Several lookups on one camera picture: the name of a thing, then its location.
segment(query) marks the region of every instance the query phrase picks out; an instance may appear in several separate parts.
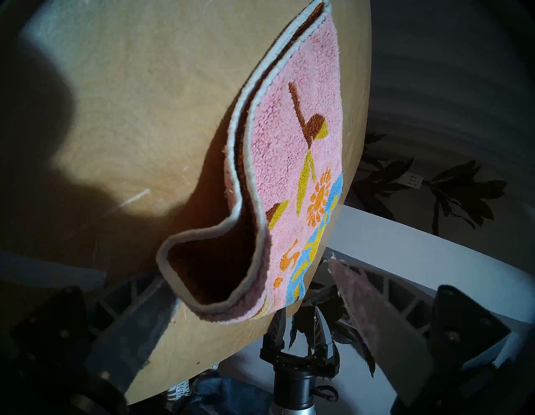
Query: folded rug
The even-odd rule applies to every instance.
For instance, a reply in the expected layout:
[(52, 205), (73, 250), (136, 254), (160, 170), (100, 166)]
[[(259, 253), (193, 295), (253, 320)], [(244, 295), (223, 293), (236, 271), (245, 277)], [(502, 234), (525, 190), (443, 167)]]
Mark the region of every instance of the folded rug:
[(205, 320), (235, 322), (305, 294), (342, 192), (342, 105), (331, 5), (315, 0), (243, 87), (225, 146), (229, 216), (169, 237), (156, 261)]

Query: white sneaker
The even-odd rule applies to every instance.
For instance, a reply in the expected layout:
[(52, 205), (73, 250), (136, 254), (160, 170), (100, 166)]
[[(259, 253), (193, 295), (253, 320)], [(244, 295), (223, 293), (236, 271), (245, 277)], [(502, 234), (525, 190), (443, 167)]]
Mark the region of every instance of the white sneaker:
[(167, 390), (168, 401), (178, 401), (182, 396), (189, 396), (192, 391), (189, 390), (189, 381), (186, 380), (182, 383), (176, 384)]

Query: curved wooden surface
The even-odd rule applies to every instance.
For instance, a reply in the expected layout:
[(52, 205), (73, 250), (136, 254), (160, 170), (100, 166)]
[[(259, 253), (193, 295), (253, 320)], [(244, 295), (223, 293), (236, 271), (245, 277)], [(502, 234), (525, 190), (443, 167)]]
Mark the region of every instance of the curved wooden surface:
[[(152, 266), (168, 235), (218, 223), (226, 214), (216, 206), (224, 201), (221, 149), (233, 100), (307, 3), (47, 3), (1, 69), (9, 103), (1, 112), (2, 173), (12, 180), (0, 249), (105, 270), (113, 279)], [(368, 0), (332, 3), (343, 200), (363, 147), (371, 22)], [(21, 317), (50, 291), (2, 283), (2, 312), (20, 309)], [(261, 336), (270, 319), (222, 326), (182, 305), (127, 399), (145, 399), (228, 357)]]

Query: orange flower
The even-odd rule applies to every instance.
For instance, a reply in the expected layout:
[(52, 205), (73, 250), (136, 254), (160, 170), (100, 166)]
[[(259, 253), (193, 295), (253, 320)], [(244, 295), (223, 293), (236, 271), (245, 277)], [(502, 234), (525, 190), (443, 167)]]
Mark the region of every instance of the orange flower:
[(331, 169), (327, 168), (322, 174), (320, 180), (316, 183), (316, 191), (310, 197), (312, 202), (307, 210), (308, 226), (316, 226), (321, 222), (322, 215), (325, 213), (325, 205), (329, 196), (329, 187), (331, 186)]

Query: blue stripe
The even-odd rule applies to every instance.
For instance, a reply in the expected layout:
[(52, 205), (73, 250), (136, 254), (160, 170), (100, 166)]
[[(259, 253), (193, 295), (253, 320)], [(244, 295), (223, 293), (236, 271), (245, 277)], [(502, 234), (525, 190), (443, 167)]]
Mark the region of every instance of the blue stripe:
[[(319, 223), (318, 227), (312, 234), (312, 236), (308, 239), (307, 243), (313, 243), (316, 240), (316, 237), (318, 235), (319, 229), (327, 224), (329, 220), (331, 219), (331, 210), (334, 203), (334, 197), (338, 195), (338, 199), (340, 199), (340, 196), (342, 194), (342, 173), (338, 176), (338, 179), (336, 179), (336, 182), (334, 182), (331, 192), (329, 193), (329, 197), (327, 198), (327, 205), (325, 206), (325, 213), (323, 214), (322, 220)], [(305, 287), (303, 282), (303, 277), (305, 273), (307, 272), (308, 268), (310, 267), (310, 264), (301, 271), (299, 275), (295, 275), (297, 273), (297, 270), (301, 268), (303, 263), (307, 260), (310, 261), (309, 254), (312, 247), (307, 248), (303, 252), (301, 252), (301, 255), (299, 255), (299, 258), (295, 264), (294, 271), (292, 273), (292, 276), (290, 277), (290, 282), (288, 283), (288, 288), (286, 290), (286, 306), (289, 306), (290, 304), (293, 304), (296, 300), (294, 297), (294, 291), (299, 286), (299, 299), (304, 297), (305, 294)]]

